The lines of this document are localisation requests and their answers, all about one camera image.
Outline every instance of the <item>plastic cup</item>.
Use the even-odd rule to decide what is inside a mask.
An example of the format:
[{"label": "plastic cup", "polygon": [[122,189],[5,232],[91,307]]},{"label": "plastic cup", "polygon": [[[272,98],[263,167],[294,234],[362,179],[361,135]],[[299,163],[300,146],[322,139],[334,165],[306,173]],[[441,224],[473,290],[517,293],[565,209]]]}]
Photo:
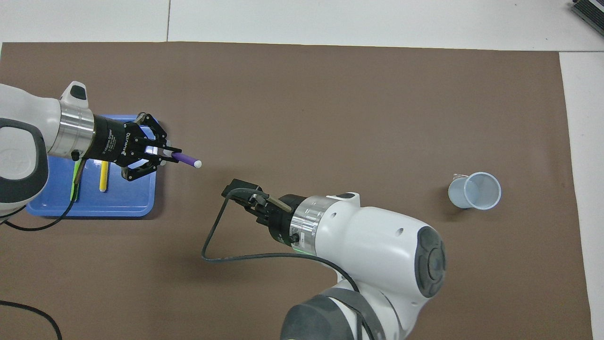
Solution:
[{"label": "plastic cup", "polygon": [[489,210],[501,199],[501,185],[487,172],[456,178],[449,185],[449,199],[456,207]]}]

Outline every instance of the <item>purple marker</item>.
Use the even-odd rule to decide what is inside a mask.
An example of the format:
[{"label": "purple marker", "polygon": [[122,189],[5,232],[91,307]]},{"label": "purple marker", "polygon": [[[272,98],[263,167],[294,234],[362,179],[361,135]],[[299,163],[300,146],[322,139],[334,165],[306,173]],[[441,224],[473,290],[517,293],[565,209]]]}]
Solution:
[{"label": "purple marker", "polygon": [[187,155],[185,155],[183,153],[180,153],[180,152],[173,152],[172,153],[172,157],[175,160],[179,160],[180,162],[183,162],[183,163],[188,164],[190,166],[194,166],[195,168],[198,168],[198,169],[201,168],[201,161],[198,160],[198,159],[194,159],[191,156],[187,156]]}]

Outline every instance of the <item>yellow marker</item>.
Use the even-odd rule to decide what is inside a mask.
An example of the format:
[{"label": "yellow marker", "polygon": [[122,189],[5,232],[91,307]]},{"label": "yellow marker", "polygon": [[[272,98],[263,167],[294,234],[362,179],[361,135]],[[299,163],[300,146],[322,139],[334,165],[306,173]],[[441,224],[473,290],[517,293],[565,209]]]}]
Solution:
[{"label": "yellow marker", "polygon": [[109,162],[103,160],[101,162],[101,179],[98,182],[98,190],[101,192],[107,191],[107,176],[109,175]]}]

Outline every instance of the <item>brown mat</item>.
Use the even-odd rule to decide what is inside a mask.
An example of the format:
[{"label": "brown mat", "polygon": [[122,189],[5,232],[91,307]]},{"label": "brown mat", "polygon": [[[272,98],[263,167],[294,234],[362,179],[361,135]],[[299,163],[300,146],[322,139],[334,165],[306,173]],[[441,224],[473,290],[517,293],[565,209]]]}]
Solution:
[{"label": "brown mat", "polygon": [[[0,226],[0,298],[48,312],[65,339],[277,339],[291,306],[334,285],[305,260],[201,260],[234,177],[274,195],[356,191],[434,226],[450,266],[410,339],[591,339],[557,53],[2,46],[2,83],[58,97],[72,80],[97,114],[152,113],[204,167],[163,168],[145,220]],[[491,211],[448,202],[453,173],[475,171],[503,186]],[[235,205],[210,249],[273,251],[288,249]],[[28,331],[53,338],[41,318],[0,307],[0,338]]]}]

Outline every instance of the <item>black ribbed object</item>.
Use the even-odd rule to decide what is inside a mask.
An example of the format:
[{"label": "black ribbed object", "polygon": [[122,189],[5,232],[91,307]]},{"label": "black ribbed object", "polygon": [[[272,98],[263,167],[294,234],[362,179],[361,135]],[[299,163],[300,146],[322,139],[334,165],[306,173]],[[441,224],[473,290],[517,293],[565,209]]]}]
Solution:
[{"label": "black ribbed object", "polygon": [[604,0],[577,0],[572,7],[585,22],[604,35]]}]

